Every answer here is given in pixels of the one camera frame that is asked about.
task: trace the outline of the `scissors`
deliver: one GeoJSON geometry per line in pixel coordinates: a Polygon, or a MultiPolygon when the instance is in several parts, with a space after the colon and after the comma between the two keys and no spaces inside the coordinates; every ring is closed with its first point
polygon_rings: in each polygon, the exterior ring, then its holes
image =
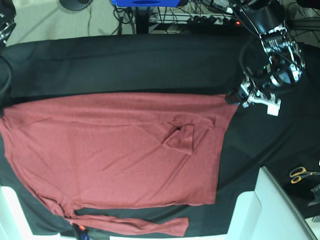
{"type": "Polygon", "coordinates": [[[300,182],[302,179],[305,179],[310,176],[320,175],[320,171],[307,171],[304,166],[299,166],[296,169],[290,172],[290,182],[292,184],[296,184],[300,182]]]}

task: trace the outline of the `black fan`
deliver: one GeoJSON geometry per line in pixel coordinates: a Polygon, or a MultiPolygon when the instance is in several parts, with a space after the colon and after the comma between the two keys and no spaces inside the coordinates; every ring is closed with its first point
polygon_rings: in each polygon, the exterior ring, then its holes
{"type": "Polygon", "coordinates": [[[60,0],[63,7],[71,11],[80,11],[88,7],[93,0],[60,0]]]}

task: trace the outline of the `floor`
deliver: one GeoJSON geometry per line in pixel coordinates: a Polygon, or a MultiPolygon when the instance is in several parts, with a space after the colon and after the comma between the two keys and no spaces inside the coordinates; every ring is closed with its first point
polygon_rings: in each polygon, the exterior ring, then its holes
{"type": "MultiPolygon", "coordinates": [[[[282,0],[282,2],[287,7],[295,0],[282,0]]],[[[17,26],[8,40],[8,46],[41,40],[111,35],[118,27],[118,21],[113,15],[114,7],[109,0],[94,0],[89,8],[79,12],[62,8],[59,0],[13,0],[13,3],[17,12],[15,18],[17,26]]],[[[191,5],[185,7],[187,11],[190,9],[192,9],[191,5]]],[[[165,8],[161,7],[160,11],[164,12],[165,8]]],[[[303,9],[297,4],[291,4],[289,12],[294,19],[317,16],[314,11],[303,9]]],[[[124,26],[123,34],[132,34],[129,24],[124,26]]],[[[296,40],[320,47],[319,41],[312,32],[301,34],[296,37],[296,40]]],[[[320,239],[320,223],[314,223],[311,219],[307,222],[320,239]]],[[[119,237],[111,237],[111,239],[124,240],[119,237]]],[[[192,238],[192,240],[224,239],[224,235],[192,238]]]]}

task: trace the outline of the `blue device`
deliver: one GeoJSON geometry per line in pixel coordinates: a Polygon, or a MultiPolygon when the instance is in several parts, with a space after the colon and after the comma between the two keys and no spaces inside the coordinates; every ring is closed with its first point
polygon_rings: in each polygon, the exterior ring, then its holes
{"type": "Polygon", "coordinates": [[[118,7],[182,7],[189,0],[111,0],[118,7]]]}

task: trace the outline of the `red long-sleeve shirt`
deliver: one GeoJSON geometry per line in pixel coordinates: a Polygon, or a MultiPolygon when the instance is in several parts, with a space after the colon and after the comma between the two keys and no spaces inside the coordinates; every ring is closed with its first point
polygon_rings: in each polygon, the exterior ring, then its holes
{"type": "Polygon", "coordinates": [[[213,204],[236,108],[222,95],[77,95],[8,107],[0,133],[15,174],[52,213],[124,235],[183,236],[187,218],[154,224],[75,210],[213,204]]]}

